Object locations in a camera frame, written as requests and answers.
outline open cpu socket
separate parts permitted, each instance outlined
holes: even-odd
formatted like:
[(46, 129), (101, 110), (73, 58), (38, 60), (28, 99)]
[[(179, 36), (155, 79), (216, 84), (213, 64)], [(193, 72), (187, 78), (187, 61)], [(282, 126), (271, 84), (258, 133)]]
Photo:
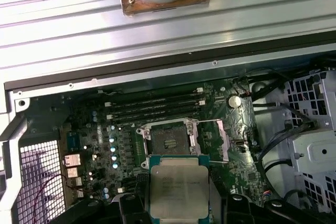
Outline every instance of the open cpu socket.
[[(217, 122), (219, 133), (223, 139), (223, 161), (228, 162), (227, 151), (229, 141), (223, 129), (222, 120), (210, 120)], [(201, 148), (197, 142), (197, 124), (203, 121), (190, 118), (180, 118), (153, 122), (143, 125), (136, 130), (142, 135), (146, 160), (142, 162), (142, 168), (149, 168), (150, 155), (201, 155)]]

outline copper plate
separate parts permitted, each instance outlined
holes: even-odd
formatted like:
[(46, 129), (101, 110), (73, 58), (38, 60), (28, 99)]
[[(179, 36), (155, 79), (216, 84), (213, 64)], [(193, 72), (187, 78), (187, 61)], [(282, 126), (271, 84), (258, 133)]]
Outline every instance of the copper plate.
[(142, 0), (121, 0), (122, 10), (125, 15), (153, 12), (156, 10), (172, 9), (181, 6), (196, 5), (209, 0), (178, 0), (166, 4), (147, 3)]

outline green circuit board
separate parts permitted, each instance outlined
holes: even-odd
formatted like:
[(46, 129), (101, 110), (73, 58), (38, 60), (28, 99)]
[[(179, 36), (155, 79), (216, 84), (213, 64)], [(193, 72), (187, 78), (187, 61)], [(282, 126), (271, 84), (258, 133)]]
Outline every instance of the green circuit board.
[[(248, 89), (247, 82), (240, 85)], [(187, 154), (188, 133), (183, 119), (221, 120), (230, 144), (229, 162), (225, 164), (223, 138), (216, 121), (197, 124), (202, 154), (212, 161), (212, 179), (231, 193), (261, 204), (266, 187), (254, 163), (253, 153), (259, 145), (252, 102), (246, 97), (240, 98), (237, 108), (228, 105), (228, 99), (238, 93), (244, 92), (232, 79), (223, 79), (137, 93), (104, 92), (82, 99), (74, 104), (70, 117), (71, 133), (79, 144), (68, 149), (82, 152), (83, 185), (102, 198), (106, 198), (103, 188), (108, 189), (110, 198), (120, 188), (132, 191), (133, 178), (148, 173), (143, 164), (147, 155)], [(148, 124), (153, 124), (150, 140), (137, 132)], [(91, 170), (100, 170), (100, 178), (91, 181), (87, 174)]]

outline motherboard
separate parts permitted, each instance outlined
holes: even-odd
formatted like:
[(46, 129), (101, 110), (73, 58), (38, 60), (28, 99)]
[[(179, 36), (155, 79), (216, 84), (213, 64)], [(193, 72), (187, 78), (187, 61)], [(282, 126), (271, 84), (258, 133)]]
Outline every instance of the motherboard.
[(214, 182), (261, 205), (267, 188), (255, 165), (259, 144), (246, 90), (247, 82), (223, 79), (136, 93), (98, 90), (79, 99), (64, 157), (71, 184), (82, 188), (74, 197), (108, 203), (134, 191), (151, 155), (204, 154)]

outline cpu socket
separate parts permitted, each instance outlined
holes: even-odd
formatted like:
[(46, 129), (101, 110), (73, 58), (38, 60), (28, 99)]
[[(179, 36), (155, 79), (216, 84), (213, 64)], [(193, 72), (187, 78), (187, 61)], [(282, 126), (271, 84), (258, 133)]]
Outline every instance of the cpu socket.
[(146, 161), (141, 166), (149, 168), (149, 155), (201, 155), (197, 142), (198, 120), (180, 118), (148, 123), (136, 132), (143, 137)]

